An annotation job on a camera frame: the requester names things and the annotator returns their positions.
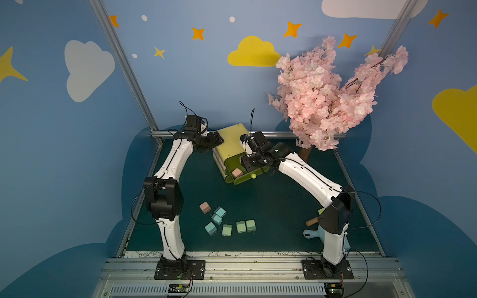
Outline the green drawer cabinet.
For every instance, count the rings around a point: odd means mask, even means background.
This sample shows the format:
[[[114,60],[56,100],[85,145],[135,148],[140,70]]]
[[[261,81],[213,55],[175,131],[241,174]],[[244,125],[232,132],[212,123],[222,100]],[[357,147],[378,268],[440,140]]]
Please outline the green drawer cabinet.
[[[233,183],[234,185],[239,185],[270,171],[269,167],[263,167],[263,170],[265,171],[264,173],[259,168],[247,172],[247,170],[241,165],[240,158],[245,156],[245,151],[240,142],[240,136],[243,134],[249,135],[249,131],[246,129],[245,125],[231,125],[218,130],[218,133],[224,139],[224,143],[212,149],[212,156],[227,184]],[[232,176],[232,171],[236,168],[240,168],[243,171],[243,176],[238,178]]]

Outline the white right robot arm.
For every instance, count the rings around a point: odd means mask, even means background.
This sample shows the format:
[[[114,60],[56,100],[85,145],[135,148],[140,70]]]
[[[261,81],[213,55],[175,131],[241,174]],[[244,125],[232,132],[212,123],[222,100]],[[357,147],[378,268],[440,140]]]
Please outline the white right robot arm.
[[[351,194],[354,190],[327,179],[288,145],[281,142],[273,145],[261,131],[241,135],[240,142],[247,154],[242,159],[246,169],[274,168],[301,185],[324,208],[318,217],[318,224],[324,230],[321,262],[332,267],[340,265],[345,259],[345,236],[352,214]]]

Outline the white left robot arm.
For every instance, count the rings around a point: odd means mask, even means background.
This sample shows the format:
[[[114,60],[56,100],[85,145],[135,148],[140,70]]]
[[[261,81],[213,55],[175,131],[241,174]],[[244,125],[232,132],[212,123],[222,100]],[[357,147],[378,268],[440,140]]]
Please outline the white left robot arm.
[[[144,180],[144,202],[159,227],[163,243],[162,258],[168,261],[180,261],[186,254],[180,230],[184,197],[179,185],[186,162],[195,150],[211,150],[223,142],[218,132],[196,135],[177,132],[163,165],[153,176]]]

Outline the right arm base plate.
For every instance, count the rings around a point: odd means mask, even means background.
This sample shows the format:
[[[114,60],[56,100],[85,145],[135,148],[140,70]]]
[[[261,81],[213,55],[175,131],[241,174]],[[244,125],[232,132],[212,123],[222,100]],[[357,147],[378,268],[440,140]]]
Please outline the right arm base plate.
[[[350,263],[347,260],[333,265],[328,261],[322,262],[322,260],[308,257],[301,261],[301,265],[305,279],[354,279]]]

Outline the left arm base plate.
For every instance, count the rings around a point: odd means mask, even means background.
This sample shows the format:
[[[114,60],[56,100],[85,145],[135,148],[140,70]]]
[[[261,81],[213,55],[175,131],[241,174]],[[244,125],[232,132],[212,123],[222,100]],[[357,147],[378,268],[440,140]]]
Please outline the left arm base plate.
[[[154,274],[154,280],[203,280],[206,271],[205,260],[168,260],[162,258]]]

